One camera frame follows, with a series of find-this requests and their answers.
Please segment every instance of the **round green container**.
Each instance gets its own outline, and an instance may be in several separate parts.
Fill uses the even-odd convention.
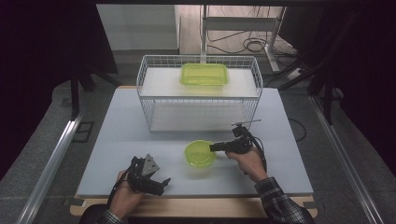
[[[206,167],[216,158],[216,153],[210,151],[212,142],[197,140],[189,143],[184,149],[187,163],[193,167]]]

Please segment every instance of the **plaid shirt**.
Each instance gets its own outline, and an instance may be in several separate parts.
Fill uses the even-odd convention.
[[[290,199],[273,177],[264,179],[254,186],[262,199],[262,206],[268,218],[274,223],[314,223],[314,219]],[[108,209],[97,224],[122,224],[122,221]]]

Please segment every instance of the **white tabletop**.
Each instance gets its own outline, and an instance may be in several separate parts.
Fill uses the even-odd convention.
[[[276,89],[263,89],[251,133],[263,142],[268,175],[290,195],[312,194],[304,164]],[[82,197],[108,196],[120,170],[133,156],[150,154],[160,170],[151,178],[162,182],[171,177],[164,197],[238,197],[256,194],[254,183],[223,152],[205,169],[190,167],[185,146],[194,140],[212,142],[234,139],[228,133],[151,133],[136,89],[117,89],[99,132],[90,160],[78,187]]]

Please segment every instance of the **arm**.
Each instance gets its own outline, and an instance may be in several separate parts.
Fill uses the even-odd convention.
[[[124,171],[119,172],[120,179]],[[114,195],[109,209],[97,220],[97,224],[122,224],[122,219],[128,216],[139,205],[144,193],[131,190],[127,181],[123,181]]]
[[[257,148],[253,147],[246,154],[226,152],[226,155],[228,158],[236,160],[239,168],[256,183],[255,188],[262,199],[262,206],[271,221],[275,223],[314,223],[314,219],[308,211],[290,199],[273,177],[268,177]]]

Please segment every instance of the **wire basket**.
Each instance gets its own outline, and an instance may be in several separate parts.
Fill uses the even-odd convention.
[[[205,56],[206,63],[227,66],[226,86],[185,86],[179,82],[185,63],[199,55],[146,55],[136,86],[152,132],[230,131],[232,123],[252,121],[262,95],[262,75],[252,56]]]

